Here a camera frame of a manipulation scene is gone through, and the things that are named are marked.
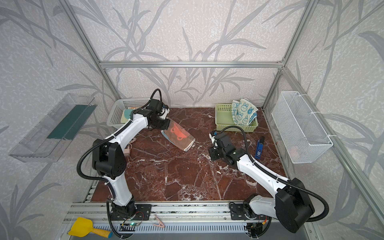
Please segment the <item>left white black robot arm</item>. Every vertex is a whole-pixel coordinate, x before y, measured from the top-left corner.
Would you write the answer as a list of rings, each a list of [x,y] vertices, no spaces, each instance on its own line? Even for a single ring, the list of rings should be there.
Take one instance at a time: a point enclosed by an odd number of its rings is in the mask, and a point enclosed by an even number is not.
[[[162,92],[155,89],[148,102],[133,110],[127,122],[105,139],[97,139],[92,147],[79,159],[78,175],[86,180],[104,182],[112,194],[113,211],[132,216],[137,211],[133,194],[125,178],[127,160],[124,149],[143,129],[167,130],[171,120],[167,118],[169,107],[163,103]],[[82,172],[82,163],[92,154],[92,168],[98,176],[92,177]]]

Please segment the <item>teal rabbit pattern towel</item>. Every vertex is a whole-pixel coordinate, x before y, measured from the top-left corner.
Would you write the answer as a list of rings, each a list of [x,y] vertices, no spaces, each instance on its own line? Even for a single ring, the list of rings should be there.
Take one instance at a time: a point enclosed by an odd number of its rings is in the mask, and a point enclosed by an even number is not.
[[[257,118],[257,107],[248,99],[232,101],[232,118],[235,125],[248,126]]]

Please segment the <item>red orange towel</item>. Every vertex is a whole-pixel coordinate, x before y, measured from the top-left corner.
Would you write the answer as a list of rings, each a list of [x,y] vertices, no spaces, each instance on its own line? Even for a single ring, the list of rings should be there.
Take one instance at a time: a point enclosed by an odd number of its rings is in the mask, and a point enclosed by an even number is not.
[[[195,138],[175,121],[170,120],[167,130],[162,130],[163,136],[174,146],[187,152],[195,142]]]

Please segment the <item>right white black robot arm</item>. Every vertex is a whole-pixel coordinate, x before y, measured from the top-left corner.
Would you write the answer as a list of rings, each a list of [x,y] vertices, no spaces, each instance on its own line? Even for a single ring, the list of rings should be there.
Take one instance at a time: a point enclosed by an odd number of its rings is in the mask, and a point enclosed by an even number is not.
[[[236,148],[224,131],[209,134],[213,146],[209,149],[212,161],[222,160],[260,184],[271,197],[251,195],[236,213],[247,220],[263,215],[277,219],[291,233],[296,233],[306,222],[324,219],[330,211],[329,204],[320,195],[309,191],[297,178],[292,180],[270,170],[249,152],[248,146]]]

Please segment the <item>teal and yellow towel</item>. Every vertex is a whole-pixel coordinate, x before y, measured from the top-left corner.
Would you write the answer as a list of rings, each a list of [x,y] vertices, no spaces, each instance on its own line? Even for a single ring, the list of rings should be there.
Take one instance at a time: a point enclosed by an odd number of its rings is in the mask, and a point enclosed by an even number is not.
[[[131,114],[134,112],[135,109],[125,109],[123,110],[122,116],[121,116],[121,124],[127,123],[131,119]]]

